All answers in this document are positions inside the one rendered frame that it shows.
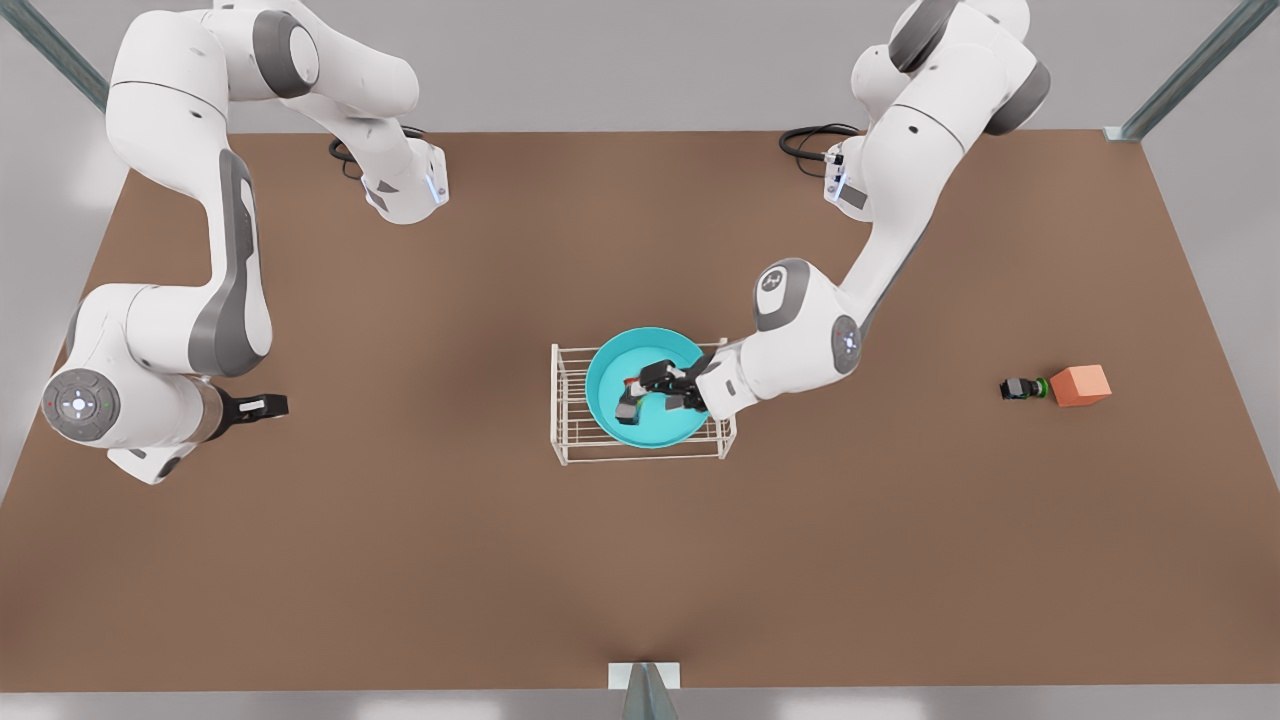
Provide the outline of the teal plate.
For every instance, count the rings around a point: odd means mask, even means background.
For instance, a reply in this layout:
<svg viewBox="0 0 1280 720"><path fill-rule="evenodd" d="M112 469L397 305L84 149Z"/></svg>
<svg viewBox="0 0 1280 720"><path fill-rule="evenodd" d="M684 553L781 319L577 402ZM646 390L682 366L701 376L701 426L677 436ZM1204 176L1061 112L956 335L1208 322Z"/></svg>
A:
<svg viewBox="0 0 1280 720"><path fill-rule="evenodd" d="M684 334L658 327L631 329L613 337L595 352L588 368L585 392L591 415L609 436L637 448L657 450L696 439L714 441L717 424L707 413L668 409L669 396L663 393L640 398L634 424L617 420L628 378L639 377L641 369L660 360L685 369L705 351Z"/></svg>

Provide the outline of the orange box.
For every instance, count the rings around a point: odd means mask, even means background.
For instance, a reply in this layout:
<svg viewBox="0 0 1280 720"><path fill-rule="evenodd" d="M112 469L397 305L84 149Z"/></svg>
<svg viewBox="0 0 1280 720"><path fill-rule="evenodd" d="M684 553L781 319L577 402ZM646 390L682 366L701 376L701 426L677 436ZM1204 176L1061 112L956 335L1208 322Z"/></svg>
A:
<svg viewBox="0 0 1280 720"><path fill-rule="evenodd" d="M1100 364L1069 366L1050 378L1060 407L1080 407L1111 396L1112 391Z"/></svg>

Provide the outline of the silver frame post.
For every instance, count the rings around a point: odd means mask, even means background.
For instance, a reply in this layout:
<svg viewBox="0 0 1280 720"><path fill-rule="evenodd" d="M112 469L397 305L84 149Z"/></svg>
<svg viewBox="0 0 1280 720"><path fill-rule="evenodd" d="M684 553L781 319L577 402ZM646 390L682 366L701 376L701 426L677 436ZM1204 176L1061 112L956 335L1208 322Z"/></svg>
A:
<svg viewBox="0 0 1280 720"><path fill-rule="evenodd" d="M100 111L105 111L106 79L29 0L0 0L0 17Z"/></svg>
<svg viewBox="0 0 1280 720"><path fill-rule="evenodd" d="M680 662L611 662L607 685L625 691L622 720L678 720L669 691L681 688Z"/></svg>
<svg viewBox="0 0 1280 720"><path fill-rule="evenodd" d="M1103 128L1105 138L1108 142L1140 142L1279 8L1280 0L1240 0L1124 123Z"/></svg>

